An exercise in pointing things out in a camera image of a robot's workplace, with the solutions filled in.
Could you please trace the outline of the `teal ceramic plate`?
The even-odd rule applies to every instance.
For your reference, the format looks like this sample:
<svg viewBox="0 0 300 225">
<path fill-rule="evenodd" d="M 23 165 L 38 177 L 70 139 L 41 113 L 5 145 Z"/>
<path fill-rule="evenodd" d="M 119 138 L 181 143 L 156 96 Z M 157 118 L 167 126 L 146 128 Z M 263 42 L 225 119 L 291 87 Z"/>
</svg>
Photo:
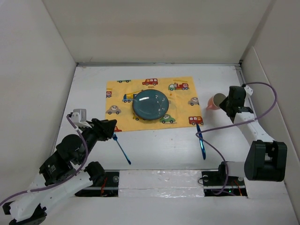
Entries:
<svg viewBox="0 0 300 225">
<path fill-rule="evenodd" d="M 159 90 L 143 90 L 138 93 L 132 103 L 133 112 L 143 120 L 158 120 L 169 109 L 167 96 Z"/>
</svg>

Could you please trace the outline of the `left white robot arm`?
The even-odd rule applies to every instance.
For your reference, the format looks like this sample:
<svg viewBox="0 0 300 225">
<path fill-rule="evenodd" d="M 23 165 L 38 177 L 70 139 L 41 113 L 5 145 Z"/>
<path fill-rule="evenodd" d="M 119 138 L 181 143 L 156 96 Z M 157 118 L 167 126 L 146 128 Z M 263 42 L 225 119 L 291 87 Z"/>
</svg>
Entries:
<svg viewBox="0 0 300 225">
<path fill-rule="evenodd" d="M 87 163 L 97 142 L 113 137 L 116 120 L 74 122 L 67 120 L 76 134 L 65 136 L 56 151 L 41 165 L 29 189 L 1 202 L 11 225 L 39 225 L 61 201 L 89 186 L 106 182 L 106 172 L 98 161 Z"/>
</svg>

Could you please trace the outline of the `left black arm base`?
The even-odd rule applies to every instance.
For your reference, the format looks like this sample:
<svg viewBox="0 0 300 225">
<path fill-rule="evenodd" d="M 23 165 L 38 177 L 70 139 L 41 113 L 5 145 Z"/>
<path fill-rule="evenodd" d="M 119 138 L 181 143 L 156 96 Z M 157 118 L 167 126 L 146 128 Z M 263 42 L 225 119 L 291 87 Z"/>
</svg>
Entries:
<svg viewBox="0 0 300 225">
<path fill-rule="evenodd" d="M 75 193 L 77 197 L 118 197 L 120 172 L 105 170 L 99 162 L 90 162 L 84 169 L 91 175 L 92 185 Z"/>
</svg>

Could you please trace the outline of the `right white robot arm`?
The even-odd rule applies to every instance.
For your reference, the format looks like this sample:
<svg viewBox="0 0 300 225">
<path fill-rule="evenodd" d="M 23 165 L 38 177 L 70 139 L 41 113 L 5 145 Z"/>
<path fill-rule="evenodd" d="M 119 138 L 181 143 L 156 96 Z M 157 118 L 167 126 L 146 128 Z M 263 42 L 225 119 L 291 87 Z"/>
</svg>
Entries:
<svg viewBox="0 0 300 225">
<path fill-rule="evenodd" d="M 287 145 L 277 142 L 259 124 L 253 110 L 244 106 L 253 90 L 247 86 L 230 86 L 228 96 L 219 107 L 232 124 L 238 126 L 250 145 L 243 165 L 248 180 L 281 182 L 285 177 Z"/>
</svg>

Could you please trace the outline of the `yellow car print cloth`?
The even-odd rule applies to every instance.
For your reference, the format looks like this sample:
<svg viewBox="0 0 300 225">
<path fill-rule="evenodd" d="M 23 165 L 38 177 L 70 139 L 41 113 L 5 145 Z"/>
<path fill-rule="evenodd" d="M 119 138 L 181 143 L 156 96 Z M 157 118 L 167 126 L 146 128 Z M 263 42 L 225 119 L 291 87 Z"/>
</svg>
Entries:
<svg viewBox="0 0 300 225">
<path fill-rule="evenodd" d="M 149 121 L 133 110 L 134 97 L 141 91 L 158 90 L 166 95 L 169 108 L 166 115 Z M 192 77 L 144 78 L 108 81 L 106 85 L 105 117 L 116 119 L 115 131 L 139 131 L 202 126 L 199 99 Z"/>
</svg>

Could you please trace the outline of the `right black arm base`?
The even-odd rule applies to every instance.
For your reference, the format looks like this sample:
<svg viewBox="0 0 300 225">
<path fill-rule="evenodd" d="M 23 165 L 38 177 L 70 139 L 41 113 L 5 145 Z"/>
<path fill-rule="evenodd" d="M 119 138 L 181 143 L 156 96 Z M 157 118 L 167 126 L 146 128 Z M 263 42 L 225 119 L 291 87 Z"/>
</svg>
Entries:
<svg viewBox="0 0 300 225">
<path fill-rule="evenodd" d="M 204 196 L 245 196 L 246 185 L 243 177 L 229 175 L 226 180 L 226 167 L 222 162 L 218 169 L 204 170 L 198 179 L 198 184 L 203 185 Z"/>
</svg>

